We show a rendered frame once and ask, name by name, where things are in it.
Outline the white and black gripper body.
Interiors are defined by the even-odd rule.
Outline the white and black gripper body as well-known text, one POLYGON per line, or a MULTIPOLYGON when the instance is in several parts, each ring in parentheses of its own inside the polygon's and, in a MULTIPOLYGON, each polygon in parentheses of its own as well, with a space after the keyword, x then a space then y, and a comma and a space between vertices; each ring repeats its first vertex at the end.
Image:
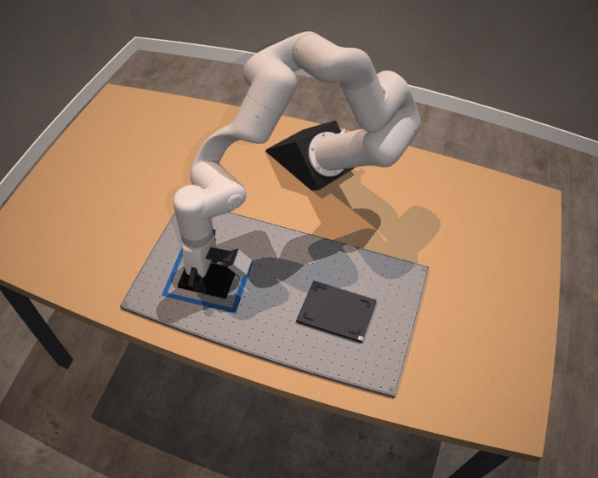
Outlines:
POLYGON ((201 248, 190 248, 185 244, 183 245, 183 259, 187 275, 190 275, 191 267, 194 267, 201 277, 205 277, 212 261, 206 259, 206 256, 210 248, 216 248, 215 236, 209 244, 201 248))

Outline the blue tape outline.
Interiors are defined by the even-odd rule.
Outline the blue tape outline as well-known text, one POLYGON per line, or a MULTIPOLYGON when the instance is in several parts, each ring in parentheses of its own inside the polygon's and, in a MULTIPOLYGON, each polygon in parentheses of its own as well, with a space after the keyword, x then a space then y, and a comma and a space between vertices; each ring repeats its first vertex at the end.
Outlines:
POLYGON ((236 313, 237 307, 239 305, 239 302, 240 302, 240 299, 241 299, 241 296, 242 296, 243 289, 244 289, 246 281, 248 279, 249 271, 251 270, 251 267, 252 267, 253 263, 251 262, 251 264, 249 266, 249 269, 248 269, 248 273, 245 276, 242 277, 242 281, 241 281, 240 286, 238 288, 234 304, 233 304, 233 306, 231 308, 231 307, 227 307, 227 306, 223 306, 223 305, 219 305, 219 304, 212 304, 212 303, 209 303, 209 302, 205 302, 205 301, 201 301, 201 300, 197 300, 197 299, 191 299, 191 298, 187 298, 187 297, 184 297, 184 296, 179 296, 179 295, 176 295, 176 294, 168 293, 168 290, 169 290, 169 288, 171 286, 171 283, 172 283, 172 281, 174 279, 175 273, 176 273, 176 271, 177 271, 177 269, 179 267, 179 263, 182 260, 182 257, 183 257, 183 248, 181 248, 181 250, 179 252, 179 256, 176 259, 174 267, 173 267, 173 269, 171 271, 171 274, 170 274, 170 276, 168 278, 167 284, 166 284, 166 286, 165 286, 165 288, 164 288, 164 290, 162 292, 162 296, 168 297, 168 298, 171 298, 171 299, 182 300, 182 301, 193 303, 193 304, 199 304, 199 305, 202 305, 202 306, 207 306, 207 307, 218 309, 218 310, 224 310, 224 311, 229 311, 229 312, 232 312, 232 313, 236 313))

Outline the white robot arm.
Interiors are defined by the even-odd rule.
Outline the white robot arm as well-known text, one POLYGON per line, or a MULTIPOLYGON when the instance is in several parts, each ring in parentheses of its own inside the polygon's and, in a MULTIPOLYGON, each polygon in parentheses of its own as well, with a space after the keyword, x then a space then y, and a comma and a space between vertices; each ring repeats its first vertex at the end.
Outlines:
POLYGON ((219 162, 238 140, 255 144, 269 140, 297 88, 294 72, 300 69, 319 81, 339 83, 363 128, 325 132, 311 141, 309 159, 319 174, 335 176, 345 168, 370 165, 390 167, 418 133, 421 119, 407 82, 393 71, 377 74, 364 51, 337 46, 312 31, 265 48, 243 68, 250 89, 234 120, 204 141, 191 166, 192 185, 174 195, 179 233, 186 246, 209 244, 214 237, 211 218, 245 202, 244 186, 219 162))

